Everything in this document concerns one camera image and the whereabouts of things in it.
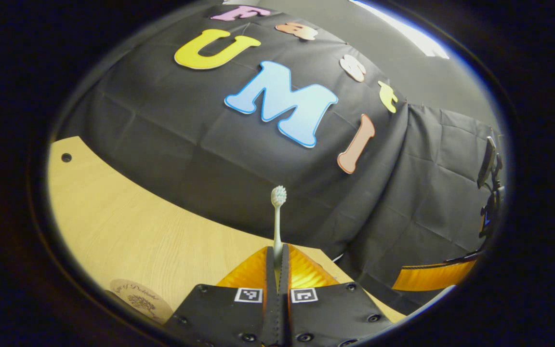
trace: letter u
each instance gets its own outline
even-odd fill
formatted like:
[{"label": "letter u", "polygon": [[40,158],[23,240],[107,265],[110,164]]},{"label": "letter u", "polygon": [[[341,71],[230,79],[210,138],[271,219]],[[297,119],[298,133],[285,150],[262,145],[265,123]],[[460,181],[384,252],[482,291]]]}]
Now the letter u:
[{"label": "letter u", "polygon": [[218,38],[229,37],[231,33],[220,29],[207,29],[194,38],[192,41],[184,44],[174,53],[174,61],[179,65],[195,68],[198,70],[205,70],[222,66],[233,59],[237,54],[244,51],[244,49],[251,46],[260,46],[260,41],[245,36],[235,37],[235,42],[230,46],[224,48],[222,52],[212,55],[210,57],[203,57],[198,52],[211,42]]}]

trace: wooden coaster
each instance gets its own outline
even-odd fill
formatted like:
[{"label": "wooden coaster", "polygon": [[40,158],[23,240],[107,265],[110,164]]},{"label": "wooden coaster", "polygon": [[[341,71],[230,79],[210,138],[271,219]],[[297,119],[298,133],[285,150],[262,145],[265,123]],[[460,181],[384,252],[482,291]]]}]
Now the wooden coaster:
[{"label": "wooden coaster", "polygon": [[170,306],[153,290],[129,280],[113,280],[110,290],[121,300],[160,324],[172,316]]}]

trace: gray wall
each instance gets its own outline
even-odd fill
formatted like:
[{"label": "gray wall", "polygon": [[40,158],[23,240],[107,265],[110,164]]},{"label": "gray wall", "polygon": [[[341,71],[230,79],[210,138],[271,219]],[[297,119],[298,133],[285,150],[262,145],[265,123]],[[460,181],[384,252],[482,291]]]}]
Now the gray wall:
[{"label": "gray wall", "polygon": [[409,103],[453,110],[503,133],[502,121],[495,114],[495,105],[485,86],[456,55],[447,50],[449,59],[426,56],[397,29],[348,0],[230,0],[227,3],[257,5],[309,20],[375,62]]}]

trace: wooden table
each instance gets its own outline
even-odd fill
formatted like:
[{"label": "wooden table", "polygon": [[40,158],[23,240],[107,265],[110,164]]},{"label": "wooden table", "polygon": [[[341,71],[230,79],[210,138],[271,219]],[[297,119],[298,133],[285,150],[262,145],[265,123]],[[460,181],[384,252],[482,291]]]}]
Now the wooden table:
[{"label": "wooden table", "polygon": [[[62,160],[64,153],[71,161]],[[112,169],[78,136],[52,144],[48,187],[62,237],[97,285],[110,290],[114,279],[135,281],[173,310],[194,285],[216,284],[254,252],[273,244],[159,198]],[[352,281],[321,250],[298,248],[340,283]],[[404,318],[370,297],[391,321]]]}]

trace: toothbrush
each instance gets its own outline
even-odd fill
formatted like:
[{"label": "toothbrush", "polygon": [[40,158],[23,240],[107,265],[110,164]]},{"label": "toothbrush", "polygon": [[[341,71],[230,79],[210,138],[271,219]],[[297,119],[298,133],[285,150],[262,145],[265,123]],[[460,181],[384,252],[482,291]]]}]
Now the toothbrush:
[{"label": "toothbrush", "polygon": [[273,234],[273,264],[276,270],[282,265],[282,240],[279,236],[279,209],[286,202],[286,188],[277,186],[271,191],[271,204],[276,209],[275,233]]}]

